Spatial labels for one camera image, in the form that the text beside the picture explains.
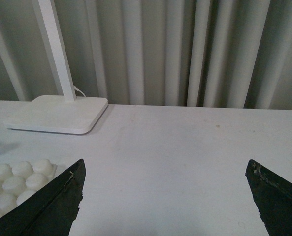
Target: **white table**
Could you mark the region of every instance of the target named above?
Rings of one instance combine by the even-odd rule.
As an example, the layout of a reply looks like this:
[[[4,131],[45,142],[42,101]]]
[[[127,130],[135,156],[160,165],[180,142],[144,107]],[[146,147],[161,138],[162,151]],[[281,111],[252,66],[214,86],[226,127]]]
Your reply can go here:
[[[88,134],[6,129],[0,163],[85,160],[71,236],[267,236],[249,159],[292,182],[292,111],[109,105]]]

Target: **white curtain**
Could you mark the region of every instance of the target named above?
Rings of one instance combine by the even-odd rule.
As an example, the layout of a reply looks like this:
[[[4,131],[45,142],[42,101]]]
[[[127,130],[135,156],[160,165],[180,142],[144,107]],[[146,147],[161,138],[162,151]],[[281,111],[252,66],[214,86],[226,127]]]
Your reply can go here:
[[[87,96],[292,109],[292,0],[55,0],[55,7],[73,83]],[[61,95],[52,66],[31,0],[0,0],[0,100]]]

